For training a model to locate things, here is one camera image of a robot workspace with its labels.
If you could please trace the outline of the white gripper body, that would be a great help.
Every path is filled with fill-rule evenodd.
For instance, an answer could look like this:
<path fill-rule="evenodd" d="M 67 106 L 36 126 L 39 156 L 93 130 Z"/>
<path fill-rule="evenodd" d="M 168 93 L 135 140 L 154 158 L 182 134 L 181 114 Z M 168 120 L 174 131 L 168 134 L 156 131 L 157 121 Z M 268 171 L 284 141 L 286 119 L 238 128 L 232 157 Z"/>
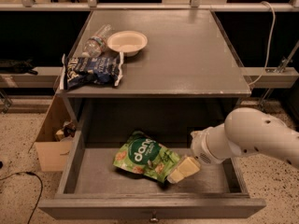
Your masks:
<path fill-rule="evenodd" d="M 214 156 L 208 149 L 207 136 L 208 132 L 212 128 L 208 127 L 203 131 L 192 131 L 191 137 L 191 151 L 192 155 L 202 164 L 202 165 L 217 165 L 221 164 L 222 160 Z"/>

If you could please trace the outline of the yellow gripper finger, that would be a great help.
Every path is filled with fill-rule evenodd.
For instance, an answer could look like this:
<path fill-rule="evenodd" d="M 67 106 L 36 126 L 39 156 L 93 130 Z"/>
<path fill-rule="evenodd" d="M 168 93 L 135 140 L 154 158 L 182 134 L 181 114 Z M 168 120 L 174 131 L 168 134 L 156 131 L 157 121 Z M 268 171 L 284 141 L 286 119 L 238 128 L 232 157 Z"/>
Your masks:
<path fill-rule="evenodd" d="M 171 174 L 167 177 L 167 181 L 171 184 L 176 184 L 184 178 L 184 175 L 178 169 L 173 170 Z"/>
<path fill-rule="evenodd" d="M 178 165 L 178 172 L 183 177 L 187 177 L 199 172 L 200 168 L 200 163 L 194 157 L 184 157 L 182 162 Z"/>

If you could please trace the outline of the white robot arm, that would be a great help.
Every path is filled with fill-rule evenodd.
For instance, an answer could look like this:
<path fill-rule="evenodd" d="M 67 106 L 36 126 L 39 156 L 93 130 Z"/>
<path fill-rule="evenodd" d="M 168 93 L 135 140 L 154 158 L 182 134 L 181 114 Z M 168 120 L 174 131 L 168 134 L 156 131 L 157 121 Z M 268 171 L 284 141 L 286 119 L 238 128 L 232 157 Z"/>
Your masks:
<path fill-rule="evenodd" d="M 254 108 L 233 110 L 223 124 L 191 132 L 191 156 L 183 157 L 167 177 L 177 184 L 204 165 L 262 153 L 299 168 L 299 132 Z"/>

